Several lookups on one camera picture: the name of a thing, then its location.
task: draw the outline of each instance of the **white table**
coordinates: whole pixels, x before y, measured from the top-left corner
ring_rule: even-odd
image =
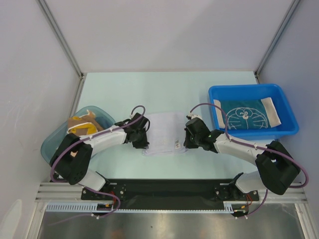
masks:
[[[78,110],[94,105],[115,121],[127,119],[136,105],[147,114],[182,111],[209,102],[214,85],[256,84],[253,72],[139,72],[89,73]],[[209,106],[195,110],[212,129]],[[181,155],[146,157],[131,144],[118,145],[96,155],[90,168],[106,178],[130,179],[221,179],[233,178],[256,167],[238,158],[193,149]]]

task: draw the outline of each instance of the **teal plastic basket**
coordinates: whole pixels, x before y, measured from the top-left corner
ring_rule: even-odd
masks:
[[[75,116],[85,115],[87,114],[87,110],[92,111],[96,115],[96,117],[103,117],[107,121],[108,127],[111,127],[112,125],[114,125],[115,123],[114,119],[104,110],[96,106],[84,107],[80,109],[77,113],[75,113]],[[60,143],[66,136],[66,132],[67,132],[67,122],[62,124],[56,131],[50,134],[49,137],[46,138],[45,141],[43,142],[41,146],[41,154],[47,163],[50,163],[51,158],[53,157]]]

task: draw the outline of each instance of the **blue tray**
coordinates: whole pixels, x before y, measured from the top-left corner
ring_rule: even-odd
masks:
[[[235,85],[235,86],[213,86],[208,90],[210,102],[219,101],[244,101],[260,100],[271,97],[275,105],[281,125],[267,129],[230,129],[228,132],[235,137],[246,140],[277,139],[284,135],[296,134],[299,130],[294,113],[287,101],[287,98],[280,88],[275,84],[258,85]],[[216,129],[219,128],[216,108],[212,107],[213,122]]]
[[[96,117],[105,118],[109,127],[114,125],[115,123],[114,119],[109,114],[107,114],[104,110],[96,106],[84,107],[80,109],[77,113],[75,113],[75,116],[85,115],[87,114],[87,110],[90,110],[93,113],[95,113]],[[47,163],[50,163],[51,158],[53,157],[60,143],[66,136],[66,131],[67,131],[67,122],[61,125],[55,132],[50,134],[49,137],[46,138],[45,141],[43,142],[41,146],[41,154]]]

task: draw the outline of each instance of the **white cloth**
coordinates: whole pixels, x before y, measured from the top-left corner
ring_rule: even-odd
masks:
[[[184,153],[186,115],[182,112],[156,113],[146,116],[151,127],[147,131],[149,147],[145,156]]]

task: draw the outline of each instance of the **white ventilation strip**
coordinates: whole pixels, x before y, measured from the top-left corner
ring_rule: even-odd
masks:
[[[109,210],[97,210],[98,203],[48,203],[47,212],[65,212],[65,213],[103,213]],[[233,213],[231,204],[224,203],[223,210],[130,210],[118,209],[119,213]]]

